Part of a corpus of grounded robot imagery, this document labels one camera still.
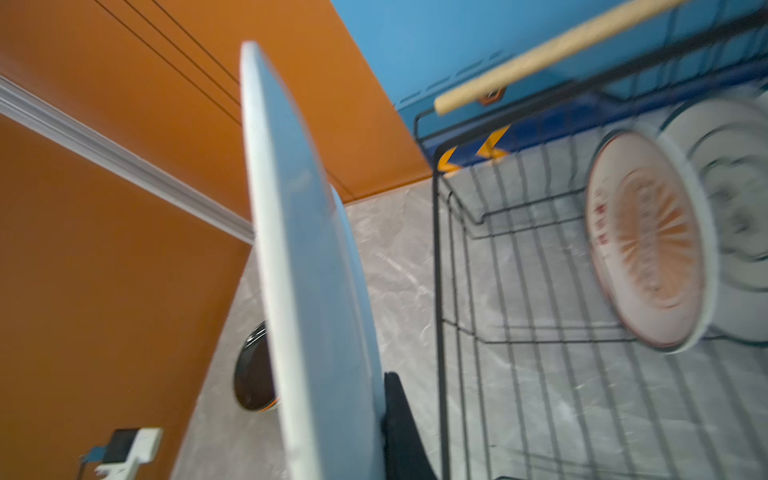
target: white trim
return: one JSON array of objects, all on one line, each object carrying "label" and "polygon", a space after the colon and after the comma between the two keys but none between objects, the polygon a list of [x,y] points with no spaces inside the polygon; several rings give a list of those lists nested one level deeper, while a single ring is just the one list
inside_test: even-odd
[{"label": "white trim", "polygon": [[0,114],[229,235],[253,244],[253,227],[248,220],[2,76]]}]

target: wooden rod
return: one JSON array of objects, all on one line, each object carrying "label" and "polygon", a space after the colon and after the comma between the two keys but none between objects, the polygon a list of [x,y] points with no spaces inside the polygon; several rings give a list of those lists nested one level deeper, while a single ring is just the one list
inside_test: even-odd
[{"label": "wooden rod", "polygon": [[454,111],[687,1],[632,0],[619,5],[439,95],[435,99],[435,111],[440,115]]}]

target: blue panel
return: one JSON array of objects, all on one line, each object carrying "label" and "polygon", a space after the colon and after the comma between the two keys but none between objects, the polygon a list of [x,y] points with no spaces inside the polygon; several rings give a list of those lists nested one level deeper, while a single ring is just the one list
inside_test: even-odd
[{"label": "blue panel", "polygon": [[[621,0],[332,2],[409,128],[419,112],[431,107],[436,95],[623,3]],[[763,0],[693,0],[680,8],[672,39],[709,28],[714,21],[724,22],[753,12],[762,4]],[[512,103],[569,79],[586,78],[657,48],[667,37],[669,22],[670,13],[659,15],[518,82],[508,88],[504,101],[495,106]],[[734,55],[741,50],[730,47],[718,63],[736,60]],[[678,68],[677,75],[692,77],[697,67],[698,64],[688,58]],[[638,85],[640,91],[654,88],[659,75],[659,71],[646,72]],[[617,90],[611,93],[622,96],[627,87],[616,86]],[[419,134],[443,130],[483,111],[479,104],[473,104],[442,118],[425,119]]]},{"label": "blue panel", "polygon": [[[736,37],[732,41],[743,40]],[[721,58],[726,57],[725,53],[725,50],[723,50]],[[733,62],[725,61],[718,63],[728,65]],[[611,122],[636,114],[653,111],[678,101],[699,97],[710,91],[713,83],[722,88],[728,88],[756,78],[764,78],[766,75],[768,75],[768,60],[760,60],[752,64],[729,69],[714,75],[712,78],[698,78],[695,81],[680,84],[669,90],[649,94],[638,101],[612,101],[607,97],[603,97],[598,101],[596,95],[586,94],[544,111],[535,117],[526,118],[512,125],[495,146],[511,152],[523,150],[568,136],[569,134],[586,131],[599,125],[610,124]],[[624,89],[625,85],[626,81],[618,82],[612,85],[609,90],[620,91]],[[449,164],[457,167],[468,167],[486,161],[485,158],[479,157],[477,152],[492,130],[493,128],[488,128],[484,134],[476,139],[457,146],[449,159]],[[438,157],[448,150],[449,147],[454,146],[455,144],[450,142],[428,146],[425,153],[430,157],[432,167],[436,168]]]}]

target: cable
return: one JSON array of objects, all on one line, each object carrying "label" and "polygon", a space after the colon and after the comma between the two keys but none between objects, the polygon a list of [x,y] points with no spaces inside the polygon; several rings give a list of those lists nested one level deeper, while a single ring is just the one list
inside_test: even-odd
[{"label": "cable", "polygon": [[78,470],[78,476],[76,477],[76,480],[82,480],[84,473],[85,473],[85,457],[80,459],[80,469]]}]

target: yellow chevron marking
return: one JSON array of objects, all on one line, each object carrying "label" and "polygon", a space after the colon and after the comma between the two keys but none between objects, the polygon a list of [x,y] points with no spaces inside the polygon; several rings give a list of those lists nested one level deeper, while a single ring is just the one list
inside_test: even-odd
[{"label": "yellow chevron marking", "polygon": [[476,154],[478,157],[488,158],[489,160],[493,161],[499,161],[503,157],[506,157],[509,155],[509,152],[506,150],[502,150],[501,148],[496,148],[496,144],[499,140],[502,139],[505,133],[507,133],[507,130],[509,130],[510,125],[507,125],[506,127],[499,128],[497,131],[493,132],[488,136],[488,140],[483,143],[482,147],[480,147],[480,150],[478,150],[478,153]]},{"label": "yellow chevron marking", "polygon": [[448,160],[451,158],[451,155],[453,155],[453,152],[456,151],[456,147],[453,147],[452,149],[446,151],[442,157],[440,157],[440,161],[437,163],[437,169],[441,172],[454,172],[457,170],[461,170],[462,168],[457,165],[451,165],[448,163]]}]

